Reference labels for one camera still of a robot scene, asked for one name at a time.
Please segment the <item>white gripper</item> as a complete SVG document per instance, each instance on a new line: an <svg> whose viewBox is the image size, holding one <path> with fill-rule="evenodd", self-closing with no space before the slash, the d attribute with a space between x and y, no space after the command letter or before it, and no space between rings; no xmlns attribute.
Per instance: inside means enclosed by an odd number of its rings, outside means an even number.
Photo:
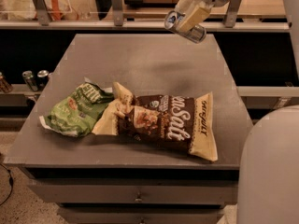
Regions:
<svg viewBox="0 0 299 224"><path fill-rule="evenodd" d="M204 21L211 12L212 7L223 7L228 3L236 3L239 0L179 0L175 11L184 18L179 22L177 30L181 33L190 31L195 25Z"/></svg>

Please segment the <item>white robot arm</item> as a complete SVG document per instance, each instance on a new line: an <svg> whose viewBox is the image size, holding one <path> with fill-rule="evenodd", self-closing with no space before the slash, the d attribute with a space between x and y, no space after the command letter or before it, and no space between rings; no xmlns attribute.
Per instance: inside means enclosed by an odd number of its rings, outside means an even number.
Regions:
<svg viewBox="0 0 299 224"><path fill-rule="evenodd" d="M235 25L241 0L179 0L180 32L205 20L213 7L229 6L225 25ZM237 224L299 224L299 106L271 112L251 129L243 148Z"/></svg>

